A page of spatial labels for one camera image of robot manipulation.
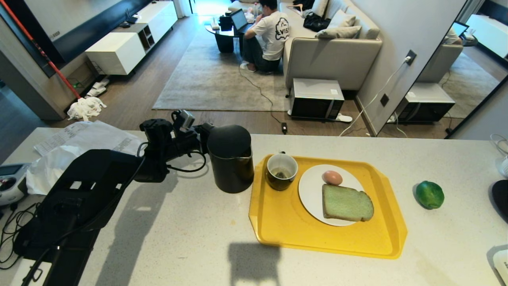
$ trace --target electrical outlet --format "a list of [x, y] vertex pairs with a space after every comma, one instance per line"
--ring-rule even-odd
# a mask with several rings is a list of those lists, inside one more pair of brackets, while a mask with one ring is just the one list
[[409, 52], [407, 53], [407, 56], [411, 57], [411, 60], [409, 60], [409, 62], [407, 62], [407, 65], [410, 66], [416, 58], [416, 53], [413, 52], [413, 50], [409, 50]]
[[388, 97], [388, 95], [386, 95], [386, 93], [383, 94], [383, 97], [381, 97], [381, 105], [385, 107], [389, 100], [390, 98]]

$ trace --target egg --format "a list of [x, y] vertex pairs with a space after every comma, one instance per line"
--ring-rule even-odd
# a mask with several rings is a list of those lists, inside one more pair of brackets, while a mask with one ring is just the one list
[[325, 181], [325, 183], [330, 184], [330, 185], [340, 185], [340, 184], [342, 184], [342, 180], [343, 180], [342, 176], [335, 171], [324, 172], [322, 175], [322, 178], [323, 178], [323, 181]]

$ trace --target gray rug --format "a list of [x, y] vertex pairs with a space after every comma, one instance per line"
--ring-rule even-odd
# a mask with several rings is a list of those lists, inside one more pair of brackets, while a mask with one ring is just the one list
[[450, 68], [450, 75], [445, 74], [439, 84], [444, 84], [443, 90], [455, 100], [450, 116], [463, 119], [489, 95], [499, 81], [461, 53]]
[[[270, 111], [270, 102], [258, 88], [239, 74], [241, 58], [235, 39], [235, 53], [220, 53], [215, 37], [201, 28], [190, 43], [153, 109]], [[262, 75], [241, 70], [273, 102], [273, 111], [289, 109], [280, 70]]]

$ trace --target yellow tray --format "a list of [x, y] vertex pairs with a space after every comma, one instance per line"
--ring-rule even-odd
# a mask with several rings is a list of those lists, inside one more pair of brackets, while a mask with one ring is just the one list
[[[298, 162], [295, 181], [288, 189], [276, 191], [264, 175], [270, 156], [256, 166], [250, 199], [249, 219], [260, 243], [384, 259], [400, 256], [407, 228], [390, 181], [376, 168], [365, 162], [294, 157]], [[370, 221], [331, 226], [307, 212], [298, 183], [305, 171], [321, 164], [341, 167], [360, 181], [374, 204]]]

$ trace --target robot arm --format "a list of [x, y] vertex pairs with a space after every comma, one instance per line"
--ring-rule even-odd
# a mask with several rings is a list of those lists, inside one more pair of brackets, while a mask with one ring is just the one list
[[152, 119], [140, 125], [148, 138], [142, 157], [90, 150], [71, 163], [14, 242], [18, 255], [35, 261], [23, 286], [40, 277], [42, 262], [51, 263], [44, 285], [77, 285], [100, 229], [130, 182], [162, 182], [171, 168], [168, 161], [208, 153], [212, 125], [192, 126], [194, 117], [185, 110], [173, 112], [172, 118], [173, 124]]

